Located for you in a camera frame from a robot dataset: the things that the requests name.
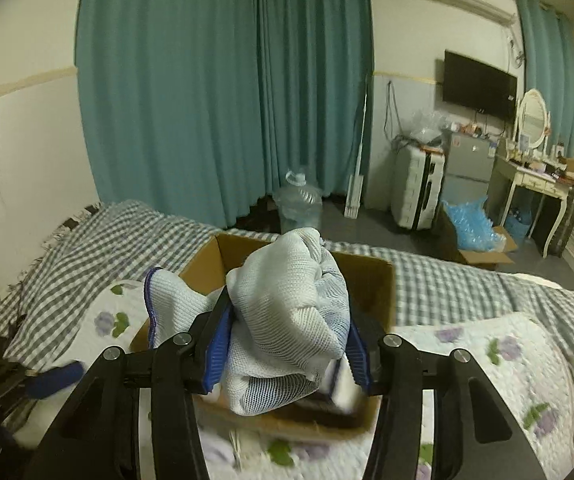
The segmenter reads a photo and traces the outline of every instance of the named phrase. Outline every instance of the curtain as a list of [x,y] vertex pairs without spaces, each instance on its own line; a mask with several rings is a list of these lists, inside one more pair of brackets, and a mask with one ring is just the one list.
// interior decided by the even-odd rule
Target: curtain
[[551,112],[549,145],[574,156],[574,30],[539,0],[516,0],[526,51],[525,89],[540,91]]
[[289,168],[346,192],[371,52],[369,0],[80,0],[99,197],[227,226]]
[[373,72],[369,0],[256,1],[265,174],[275,187],[302,167],[345,194]]
[[226,226],[267,193],[254,9],[80,0],[80,108],[102,200]]

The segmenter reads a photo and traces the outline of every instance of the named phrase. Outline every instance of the blue gripper pad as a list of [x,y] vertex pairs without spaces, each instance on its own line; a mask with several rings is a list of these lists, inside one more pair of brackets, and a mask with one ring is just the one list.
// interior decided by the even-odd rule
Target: blue gripper pad
[[25,394],[30,399],[46,399],[56,392],[81,380],[85,367],[74,361],[62,367],[52,368],[25,381]]
[[227,354],[229,352],[229,340],[231,338],[231,324],[234,310],[231,300],[227,296],[227,305],[224,307],[221,319],[213,332],[213,337],[207,346],[205,353],[205,374],[203,375],[203,388],[211,392],[216,383],[221,381],[222,371],[225,369]]
[[349,325],[347,346],[345,354],[352,369],[353,381],[368,394],[371,388],[371,375],[369,374],[369,352],[365,342],[361,339],[358,328],[353,320]]

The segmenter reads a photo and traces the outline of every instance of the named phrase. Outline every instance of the small box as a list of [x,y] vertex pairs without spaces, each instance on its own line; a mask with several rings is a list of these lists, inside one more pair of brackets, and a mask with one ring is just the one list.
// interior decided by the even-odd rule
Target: small box
[[478,267],[479,269],[494,270],[499,264],[513,264],[513,260],[507,255],[515,251],[518,245],[513,241],[507,230],[502,226],[494,227],[494,231],[504,235],[506,242],[502,251],[461,251],[458,248],[458,235],[456,228],[451,223],[444,207],[441,205],[436,216],[434,234],[440,237],[438,242],[440,258],[448,262]]
[[[242,266],[245,259],[269,242],[227,233],[218,234],[207,242],[180,273],[196,292],[209,294],[225,285],[227,273]],[[352,304],[377,319],[388,330],[395,323],[395,270],[380,258],[357,254],[332,253],[347,282]],[[132,341],[132,350],[147,348],[149,322],[139,330]],[[370,431],[375,422],[378,401],[368,397],[352,416],[340,416],[308,410],[294,403],[278,410],[255,416],[241,416],[231,412],[220,400],[216,403],[194,396],[201,420],[218,424],[231,423],[238,428],[262,431],[283,438],[321,442],[346,440]]]
[[564,176],[568,179],[574,180],[574,158],[566,158],[561,156],[559,161],[566,164],[566,170],[564,170]]

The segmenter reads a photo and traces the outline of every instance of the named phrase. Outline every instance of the television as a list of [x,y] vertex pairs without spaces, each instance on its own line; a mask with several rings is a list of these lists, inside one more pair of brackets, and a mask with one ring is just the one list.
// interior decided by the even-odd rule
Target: television
[[518,80],[504,72],[445,50],[442,100],[512,122]]

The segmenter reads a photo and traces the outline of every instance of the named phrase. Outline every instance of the gray checkered bedsheet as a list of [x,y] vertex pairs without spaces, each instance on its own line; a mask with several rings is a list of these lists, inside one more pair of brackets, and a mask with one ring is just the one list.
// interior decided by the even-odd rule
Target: gray checkered bedsheet
[[[113,280],[141,280],[153,266],[179,271],[216,232],[214,227],[165,216],[138,202],[102,208],[48,251],[22,288],[0,300],[0,333],[6,333],[8,322],[19,312],[27,314],[6,356],[29,367],[48,367],[70,345],[102,288]],[[574,292],[417,254],[342,242],[326,246],[393,263],[399,325],[458,323],[526,312],[552,335],[574,378]]]

